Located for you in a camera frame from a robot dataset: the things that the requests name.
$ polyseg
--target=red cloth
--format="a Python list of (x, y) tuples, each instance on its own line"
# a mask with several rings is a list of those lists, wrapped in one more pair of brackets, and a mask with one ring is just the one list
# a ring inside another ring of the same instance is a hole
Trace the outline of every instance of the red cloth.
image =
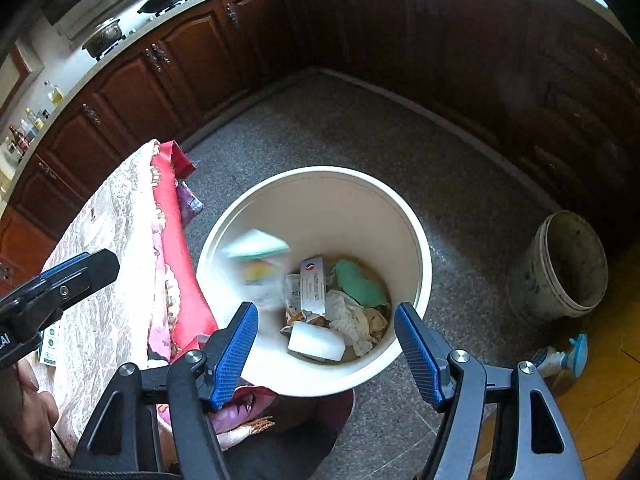
[(194, 165), (175, 141), (160, 144), (160, 150), (151, 163), (159, 170), (154, 182), (153, 194), (159, 215), (164, 214), (161, 232), (164, 262), (175, 275), (180, 297), (180, 313), (174, 324), (171, 341), (177, 353), (172, 351), (171, 362), (187, 350), (199, 348), (198, 335), (211, 335), (218, 324), (209, 309), (191, 263), (191, 255), (182, 230), (180, 206), (175, 192), (175, 179), (184, 179), (195, 170)]

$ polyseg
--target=dirty bucket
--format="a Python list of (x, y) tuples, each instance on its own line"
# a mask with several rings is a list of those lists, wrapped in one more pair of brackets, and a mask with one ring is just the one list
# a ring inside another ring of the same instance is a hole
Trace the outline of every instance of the dirty bucket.
[(600, 303), (608, 279), (607, 258), (593, 228), (571, 211), (558, 211), (511, 268), (509, 303), (525, 322), (580, 317)]
[[(318, 166), (287, 171), (251, 188), (213, 227), (196, 276), (220, 328), (242, 301), (230, 287), (221, 250), (251, 228), (285, 240), (292, 262), (316, 254), (358, 258), (382, 277), (393, 306), (409, 301), (421, 317), (426, 311), (431, 256), (414, 212), (369, 175)], [(258, 334), (242, 371), (244, 380), (283, 395), (316, 397), (347, 390), (380, 373), (401, 352), (391, 322), (382, 341), (365, 356), (320, 364), (287, 351), (283, 324), (284, 313), (260, 311)]]

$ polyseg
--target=cabinet door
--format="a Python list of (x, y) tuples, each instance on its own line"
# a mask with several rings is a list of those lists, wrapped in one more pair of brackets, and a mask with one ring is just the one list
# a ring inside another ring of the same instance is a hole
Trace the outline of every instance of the cabinet door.
[(344, 37), (342, 0), (294, 0), (303, 34), (318, 66), (345, 70), (349, 53)]
[(88, 200), (126, 158), (127, 149), (105, 129), (102, 118), (88, 104), (91, 101), (78, 98), (56, 118), (37, 153), (78, 195)]
[(351, 71), (407, 94), (413, 68), (411, 0), (346, 0), (344, 16)]
[(83, 203), (37, 155), (32, 155), (27, 162), (9, 199), (10, 206), (56, 242)]
[(630, 138), (611, 124), (605, 107), (594, 99), (591, 86), (551, 63), (541, 63), (543, 110), (538, 114), (538, 136), (566, 140), (574, 148), (567, 154), (579, 157), (585, 173), (592, 175), (606, 195), (635, 197), (638, 192), (637, 168), (640, 156), (638, 138)]
[(55, 246), (20, 213), (7, 207), (0, 218), (0, 294), (36, 276)]
[(129, 153), (151, 139), (181, 142), (194, 132), (190, 111), (180, 106), (181, 100), (151, 46), (133, 48), (91, 81), (96, 113)]
[(193, 107), (196, 126), (204, 126), (248, 90), (212, 7), (204, 11), (181, 15), (179, 23), (172, 20), (154, 33), (158, 42), (152, 45), (162, 68)]
[(222, 20), (231, 22), (236, 33), (230, 41), (239, 59), (248, 61), (249, 70), (257, 66), (261, 81), (292, 72), (300, 66), (285, 0), (220, 0)]
[(542, 52), (573, 73), (607, 124), (640, 146), (640, 56), (618, 33), (548, 20)]
[(442, 34), (434, 98), (464, 118), (457, 122), (471, 121), (498, 134), (484, 138), (496, 144), (506, 126), (510, 86), (523, 72), (530, 5), (526, 0), (436, 3)]

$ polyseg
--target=gray speckled floor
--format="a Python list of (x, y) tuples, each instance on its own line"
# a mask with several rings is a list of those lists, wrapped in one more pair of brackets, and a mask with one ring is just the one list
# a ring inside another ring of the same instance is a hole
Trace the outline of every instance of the gray speckled floor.
[[(261, 180), (302, 166), (344, 166), (394, 188), (431, 248), (425, 321), (484, 362), (514, 365), (544, 344), (520, 325), (504, 279), (548, 215), (516, 181), (436, 124), (379, 95), (316, 75), (215, 131), (190, 152), (205, 211), (186, 229), (194, 263), (219, 215)], [(401, 356), (356, 389), (357, 406), (316, 480), (411, 478), (440, 417), (420, 400)]]

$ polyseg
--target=blue gripper pad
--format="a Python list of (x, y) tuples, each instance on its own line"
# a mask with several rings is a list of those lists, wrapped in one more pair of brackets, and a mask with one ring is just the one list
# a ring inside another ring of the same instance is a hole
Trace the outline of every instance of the blue gripper pad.
[(258, 309), (252, 303), (216, 365), (214, 389), (210, 398), (214, 410), (222, 409), (222, 405), (231, 400), (257, 333)]
[(84, 260), (88, 256), (90, 256), (89, 253), (78, 254), (78, 256), (74, 256), (73, 258), (71, 258), (70, 260), (67, 260), (66, 262), (62, 262), (61, 264), (57, 264), (55, 267), (51, 267), (49, 270), (45, 270), (38, 277), (42, 278), (43, 280), (46, 280), (49, 276), (52, 276), (53, 274), (55, 274), (59, 270), (62, 270), (65, 267), (69, 267), (69, 266), (73, 265), (74, 263), (79, 262), (80, 260)]
[(440, 333), (427, 329), (411, 303), (396, 307), (394, 329), (422, 399), (444, 411), (454, 394), (447, 363), (451, 348)]

